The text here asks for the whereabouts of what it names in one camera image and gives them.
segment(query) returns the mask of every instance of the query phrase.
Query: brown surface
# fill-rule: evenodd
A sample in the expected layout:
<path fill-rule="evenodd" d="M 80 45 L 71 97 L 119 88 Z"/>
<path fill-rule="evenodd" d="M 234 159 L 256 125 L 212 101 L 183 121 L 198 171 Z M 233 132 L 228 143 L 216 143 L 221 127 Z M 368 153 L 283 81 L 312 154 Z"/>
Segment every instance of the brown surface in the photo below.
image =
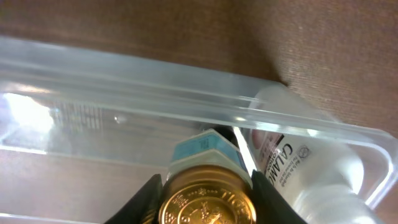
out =
<path fill-rule="evenodd" d="M 5 0 L 0 34 L 278 80 L 398 137 L 398 2 Z M 398 215 L 398 189 L 378 209 Z"/>

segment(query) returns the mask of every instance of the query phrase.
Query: table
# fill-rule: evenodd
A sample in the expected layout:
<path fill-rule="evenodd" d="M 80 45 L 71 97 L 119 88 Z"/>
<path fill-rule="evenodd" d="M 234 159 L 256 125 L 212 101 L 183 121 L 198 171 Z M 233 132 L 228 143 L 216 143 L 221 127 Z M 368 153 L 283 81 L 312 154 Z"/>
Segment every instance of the table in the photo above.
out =
<path fill-rule="evenodd" d="M 398 137 L 393 0 L 5 0 L 0 34 L 281 81 Z M 397 200 L 395 187 L 377 210 L 387 223 Z"/>

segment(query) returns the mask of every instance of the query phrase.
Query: white bottle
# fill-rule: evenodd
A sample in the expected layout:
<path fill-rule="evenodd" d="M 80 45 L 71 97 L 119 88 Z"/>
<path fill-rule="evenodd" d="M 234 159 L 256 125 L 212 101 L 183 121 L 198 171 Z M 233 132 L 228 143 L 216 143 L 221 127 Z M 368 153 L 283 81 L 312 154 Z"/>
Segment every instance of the white bottle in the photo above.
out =
<path fill-rule="evenodd" d="M 256 98 L 266 102 L 252 103 L 252 108 L 266 110 L 271 103 L 283 113 L 319 115 L 279 86 L 262 90 Z M 364 168 L 348 146 L 258 130 L 246 137 L 258 168 L 306 222 L 382 223 L 357 196 Z"/>

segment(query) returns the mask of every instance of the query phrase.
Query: bottle neck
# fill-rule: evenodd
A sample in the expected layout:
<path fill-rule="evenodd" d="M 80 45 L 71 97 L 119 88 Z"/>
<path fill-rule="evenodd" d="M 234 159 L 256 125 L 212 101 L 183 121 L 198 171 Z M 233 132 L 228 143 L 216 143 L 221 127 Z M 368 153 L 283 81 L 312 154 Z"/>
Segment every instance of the bottle neck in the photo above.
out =
<path fill-rule="evenodd" d="M 306 191 L 293 208 L 309 224 L 383 223 L 346 185 L 314 187 Z"/>

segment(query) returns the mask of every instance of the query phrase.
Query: bottle label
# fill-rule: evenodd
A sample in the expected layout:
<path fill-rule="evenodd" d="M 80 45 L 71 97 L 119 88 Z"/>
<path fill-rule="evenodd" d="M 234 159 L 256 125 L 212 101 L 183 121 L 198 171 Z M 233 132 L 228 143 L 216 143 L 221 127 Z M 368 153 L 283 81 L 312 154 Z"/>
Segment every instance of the bottle label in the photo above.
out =
<path fill-rule="evenodd" d="M 311 154 L 301 138 L 259 130 L 252 130 L 251 136 L 257 163 L 276 189 L 284 188 Z"/>
<path fill-rule="evenodd" d="M 176 145 L 172 162 L 215 149 L 246 170 L 239 149 L 214 130 L 205 131 Z"/>

